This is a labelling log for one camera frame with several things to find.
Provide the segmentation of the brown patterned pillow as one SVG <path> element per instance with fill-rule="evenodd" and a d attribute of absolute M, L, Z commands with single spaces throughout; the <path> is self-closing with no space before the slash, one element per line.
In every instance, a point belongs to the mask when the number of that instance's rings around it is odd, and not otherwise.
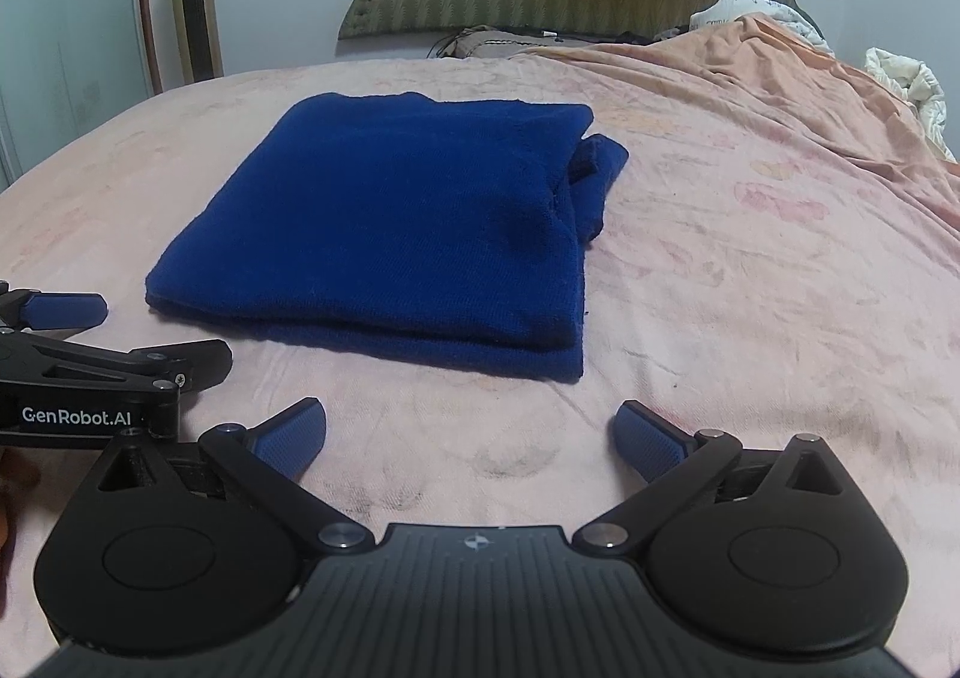
<path fill-rule="evenodd" d="M 503 59 L 536 47 L 565 46 L 571 46 L 571 41 L 563 40 L 551 31 L 523 34 L 491 26 L 474 26 L 459 31 L 436 51 L 436 56 L 453 59 Z"/>

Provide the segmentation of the white quilt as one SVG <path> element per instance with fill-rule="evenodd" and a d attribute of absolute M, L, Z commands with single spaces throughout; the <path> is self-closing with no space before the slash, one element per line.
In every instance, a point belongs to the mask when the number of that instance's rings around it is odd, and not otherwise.
<path fill-rule="evenodd" d="M 698 29 L 733 22 L 747 13 L 766 15 L 781 28 L 791 31 L 817 51 L 827 52 L 828 56 L 835 55 L 827 40 L 823 38 L 822 31 L 814 25 L 812 18 L 805 17 L 799 8 L 780 1 L 719 0 L 701 12 L 693 13 L 688 26 Z M 939 157 L 942 160 L 952 164 L 958 163 L 946 141 L 949 117 L 946 90 L 928 64 L 913 57 L 893 54 L 880 47 L 869 47 L 864 54 L 862 70 L 871 79 L 880 83 L 885 90 L 911 107 L 926 139 L 934 145 L 935 150 L 939 151 Z"/>

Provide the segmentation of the orange blanket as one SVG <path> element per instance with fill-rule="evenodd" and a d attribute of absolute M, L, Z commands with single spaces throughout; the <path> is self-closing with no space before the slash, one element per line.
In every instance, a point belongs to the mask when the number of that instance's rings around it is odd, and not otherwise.
<path fill-rule="evenodd" d="M 958 168 L 939 157 L 907 103 L 763 15 L 649 46 L 529 54 L 677 96 L 770 140 L 822 148 L 958 233 Z"/>

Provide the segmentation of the pink floral bed sheet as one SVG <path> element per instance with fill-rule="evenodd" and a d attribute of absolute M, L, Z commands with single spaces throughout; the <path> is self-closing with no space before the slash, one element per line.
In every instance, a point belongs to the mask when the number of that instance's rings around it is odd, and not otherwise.
<path fill-rule="evenodd" d="M 587 256 L 583 377 L 240 340 L 191 433 L 320 398 L 329 439 L 304 483 L 382 529 L 586 522 L 638 485 L 607 442 L 629 398 L 752 447 L 809 431 L 907 558 L 893 650 L 924 676 L 957 668 L 958 233 L 822 148 L 530 54 L 244 73 L 132 107 L 5 190 L 3 277 L 101 293 L 94 345 L 182 340 L 148 311 L 146 274 L 281 114 L 325 91 L 590 106 L 630 158 Z"/>

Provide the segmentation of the blue beaded sweater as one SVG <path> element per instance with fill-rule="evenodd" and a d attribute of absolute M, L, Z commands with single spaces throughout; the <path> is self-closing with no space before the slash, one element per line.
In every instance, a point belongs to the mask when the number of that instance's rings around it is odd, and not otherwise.
<path fill-rule="evenodd" d="M 158 313 L 438 368 L 573 382 L 586 252 L 628 153 L 584 104 L 313 96 L 146 275 Z"/>

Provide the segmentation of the frosted glass floral door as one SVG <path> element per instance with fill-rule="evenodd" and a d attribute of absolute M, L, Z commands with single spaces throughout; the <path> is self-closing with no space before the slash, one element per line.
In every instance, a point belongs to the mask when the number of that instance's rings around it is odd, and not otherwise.
<path fill-rule="evenodd" d="M 2 185 L 160 90 L 142 0 L 2 0 Z"/>

